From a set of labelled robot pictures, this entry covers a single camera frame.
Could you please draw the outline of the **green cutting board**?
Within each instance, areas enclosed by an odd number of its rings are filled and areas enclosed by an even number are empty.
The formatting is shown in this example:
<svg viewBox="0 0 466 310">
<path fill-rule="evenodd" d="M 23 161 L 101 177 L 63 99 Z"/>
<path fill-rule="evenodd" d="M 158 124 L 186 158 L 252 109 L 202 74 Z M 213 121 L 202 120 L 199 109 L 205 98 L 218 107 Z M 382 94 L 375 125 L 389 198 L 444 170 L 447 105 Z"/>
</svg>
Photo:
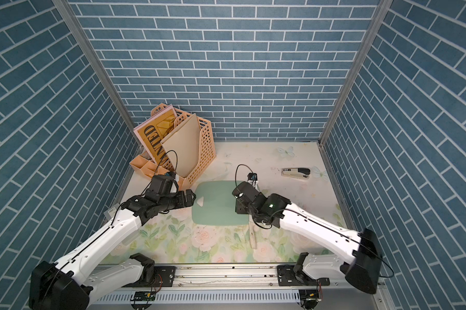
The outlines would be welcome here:
<svg viewBox="0 0 466 310">
<path fill-rule="evenodd" d="M 200 183 L 195 191 L 192 220 L 203 226 L 246 226 L 247 214 L 236 213 L 236 199 L 232 195 L 234 181 Z"/>
</svg>

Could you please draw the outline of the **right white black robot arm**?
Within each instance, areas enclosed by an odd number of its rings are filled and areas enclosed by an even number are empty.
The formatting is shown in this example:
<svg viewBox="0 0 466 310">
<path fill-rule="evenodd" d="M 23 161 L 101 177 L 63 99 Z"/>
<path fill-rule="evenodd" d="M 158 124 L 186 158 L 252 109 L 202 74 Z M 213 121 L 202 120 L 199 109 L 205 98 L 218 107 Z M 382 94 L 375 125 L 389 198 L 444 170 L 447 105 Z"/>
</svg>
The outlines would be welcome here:
<svg viewBox="0 0 466 310">
<path fill-rule="evenodd" d="M 340 271 L 358 290 L 375 294 L 382 268 L 383 254 L 374 231 L 344 229 L 318 218 L 278 194 L 264 196 L 248 182 L 233 190 L 237 203 L 251 215 L 254 223 L 292 231 L 324 246 L 342 259 Z"/>
</svg>

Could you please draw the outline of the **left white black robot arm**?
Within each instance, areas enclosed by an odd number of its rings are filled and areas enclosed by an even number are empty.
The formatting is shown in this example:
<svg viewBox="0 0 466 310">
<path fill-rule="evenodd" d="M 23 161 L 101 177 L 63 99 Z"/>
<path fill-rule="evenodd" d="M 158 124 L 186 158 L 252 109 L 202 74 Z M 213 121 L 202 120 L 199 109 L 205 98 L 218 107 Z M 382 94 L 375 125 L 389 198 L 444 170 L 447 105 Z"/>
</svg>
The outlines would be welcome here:
<svg viewBox="0 0 466 310">
<path fill-rule="evenodd" d="M 152 178 L 140 195 L 123 202 L 112 219 L 81 245 L 54 263 L 41 262 L 30 283 L 31 309 L 86 309 L 101 297 L 128 284 L 159 285 L 153 259 L 133 254 L 124 263 L 95 273 L 95 268 L 123 240 L 149 220 L 174 209 L 191 207 L 196 195 L 181 191 L 172 175 Z"/>
</svg>

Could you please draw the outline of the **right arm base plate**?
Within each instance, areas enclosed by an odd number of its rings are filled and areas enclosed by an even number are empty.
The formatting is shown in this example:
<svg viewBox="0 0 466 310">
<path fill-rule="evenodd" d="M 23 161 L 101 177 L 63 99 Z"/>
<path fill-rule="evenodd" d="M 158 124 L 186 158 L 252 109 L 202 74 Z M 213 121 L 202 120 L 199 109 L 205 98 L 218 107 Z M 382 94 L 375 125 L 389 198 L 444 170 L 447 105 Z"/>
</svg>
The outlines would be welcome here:
<svg viewBox="0 0 466 310">
<path fill-rule="evenodd" d="M 279 286 L 330 286 L 329 278 L 313 279 L 299 265 L 279 265 L 276 268 Z"/>
</svg>

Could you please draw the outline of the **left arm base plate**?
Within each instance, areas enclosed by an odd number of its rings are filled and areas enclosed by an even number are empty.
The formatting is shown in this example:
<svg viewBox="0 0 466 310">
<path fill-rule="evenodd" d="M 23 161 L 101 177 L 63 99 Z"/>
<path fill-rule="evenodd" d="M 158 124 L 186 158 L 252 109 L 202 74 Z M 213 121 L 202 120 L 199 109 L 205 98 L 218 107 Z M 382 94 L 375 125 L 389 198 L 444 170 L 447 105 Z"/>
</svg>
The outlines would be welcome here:
<svg viewBox="0 0 466 310">
<path fill-rule="evenodd" d="M 135 288 L 170 288 L 176 274 L 175 266 L 145 267 L 141 278 L 133 284 Z"/>
</svg>

